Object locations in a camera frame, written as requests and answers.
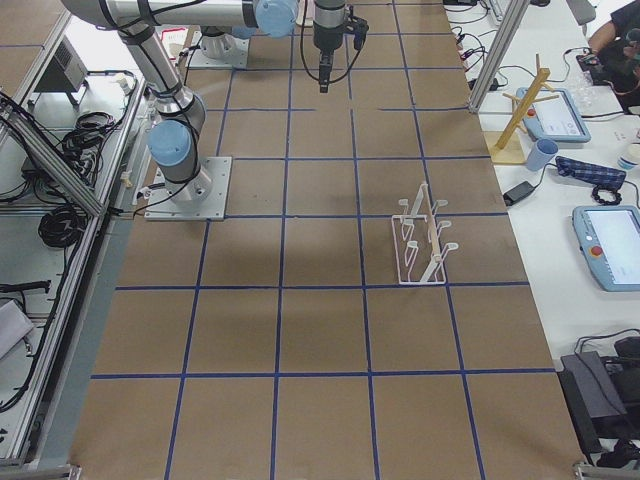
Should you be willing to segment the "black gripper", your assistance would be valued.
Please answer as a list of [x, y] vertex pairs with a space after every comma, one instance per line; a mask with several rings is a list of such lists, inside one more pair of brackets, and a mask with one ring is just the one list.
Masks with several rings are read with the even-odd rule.
[[321, 93], [327, 93], [330, 84], [342, 80], [342, 77], [331, 80], [330, 76], [333, 69], [334, 53], [342, 46], [345, 32], [345, 29], [314, 30], [314, 46], [320, 51], [318, 84]]

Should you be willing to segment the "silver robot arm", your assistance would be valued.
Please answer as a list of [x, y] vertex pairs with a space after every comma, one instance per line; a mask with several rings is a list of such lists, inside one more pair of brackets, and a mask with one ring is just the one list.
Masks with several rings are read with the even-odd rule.
[[156, 28], [163, 25], [235, 27], [264, 31], [267, 10], [262, 1], [65, 1], [79, 19], [114, 31], [126, 46], [156, 100], [159, 124], [147, 145], [164, 176], [168, 197], [188, 201], [208, 192], [198, 143], [205, 122], [204, 102], [182, 80]]
[[204, 56], [220, 61], [233, 59], [244, 52], [239, 44], [257, 31], [270, 38], [283, 38], [296, 27], [306, 26], [306, 14], [312, 14], [313, 44], [319, 50], [318, 73], [306, 69], [307, 75], [326, 93], [329, 86], [342, 77], [331, 77], [335, 51], [343, 45], [344, 36], [354, 36], [354, 47], [361, 50], [366, 42], [367, 21], [353, 15], [353, 8], [343, 1], [220, 1], [214, 16], [195, 22], [204, 42]]

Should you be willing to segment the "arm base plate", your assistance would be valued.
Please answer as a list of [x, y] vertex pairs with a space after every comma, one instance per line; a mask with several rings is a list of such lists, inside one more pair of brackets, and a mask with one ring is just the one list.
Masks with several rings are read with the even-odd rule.
[[231, 177], [231, 157], [200, 159], [200, 172], [186, 186], [167, 183], [159, 167], [155, 182], [163, 183], [148, 195], [144, 210], [149, 221], [201, 221], [224, 219]]
[[198, 37], [191, 48], [187, 65], [191, 69], [245, 69], [250, 41], [229, 34]]

